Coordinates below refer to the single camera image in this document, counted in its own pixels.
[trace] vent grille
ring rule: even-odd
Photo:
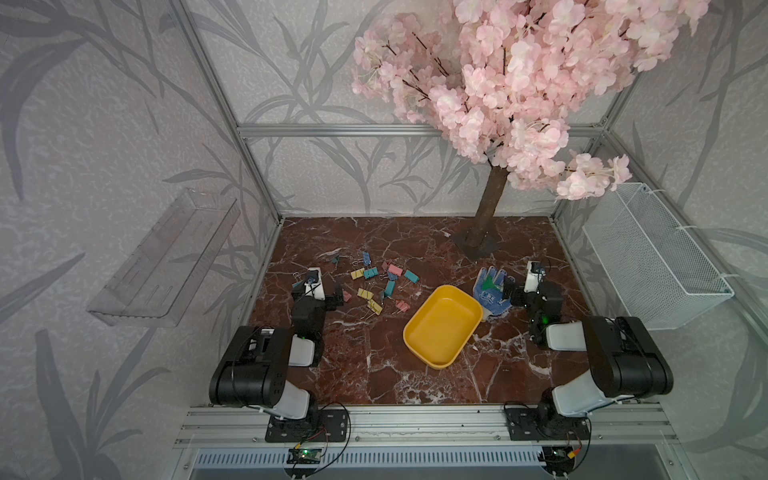
[[[328,449],[319,464],[323,466],[341,452],[341,447]],[[450,466],[532,466],[538,460],[537,446],[476,447],[356,447],[347,448],[330,468],[397,468]],[[195,468],[283,468],[288,449],[200,449]]]

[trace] tree base plate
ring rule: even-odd
[[[479,247],[470,247],[466,244],[468,233],[469,228],[467,230],[454,233],[451,235],[451,240],[453,240],[453,243],[458,247],[459,250],[462,251],[464,256],[467,257],[470,262],[476,263],[481,258],[488,257],[491,255],[491,253],[494,253],[496,250],[501,248],[501,246],[498,244],[500,239],[497,235],[490,231],[485,234],[485,238],[482,239]]]

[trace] red marble surface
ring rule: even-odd
[[[477,264],[466,260],[450,240],[451,233],[470,222],[454,217],[287,219],[251,323],[288,326],[293,274],[319,266],[326,291],[333,290],[337,276],[355,295],[336,312],[328,312],[320,365],[291,367],[288,374],[295,385],[314,392],[320,404],[537,402],[544,389],[572,380],[588,362],[584,353],[542,351],[531,343],[523,309],[481,323],[446,369],[429,368],[403,342],[403,328],[435,288],[451,284],[471,294],[481,266],[503,267],[521,282],[528,260],[545,262],[547,279],[563,287],[564,318],[578,319],[587,312],[546,218],[495,218],[502,248]],[[409,303],[408,312],[401,313],[393,300],[384,300],[381,316],[370,315],[357,289],[373,291],[378,302],[386,277],[351,279],[349,272],[362,266],[353,261],[361,260],[364,250],[374,266],[391,262],[419,276],[416,284],[397,280],[394,298]],[[335,255],[348,258],[334,266],[330,260]]]

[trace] tree trunk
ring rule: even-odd
[[[498,201],[504,193],[508,174],[509,172],[506,168],[491,167],[491,174],[488,176],[488,182],[485,184],[485,191],[482,193],[482,199],[475,214],[475,221],[467,233],[465,242],[468,247],[479,247],[485,238]]]

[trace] yellow plastic tray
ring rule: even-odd
[[[408,348],[433,369],[451,365],[482,320],[477,300],[453,285],[439,286],[402,331]]]

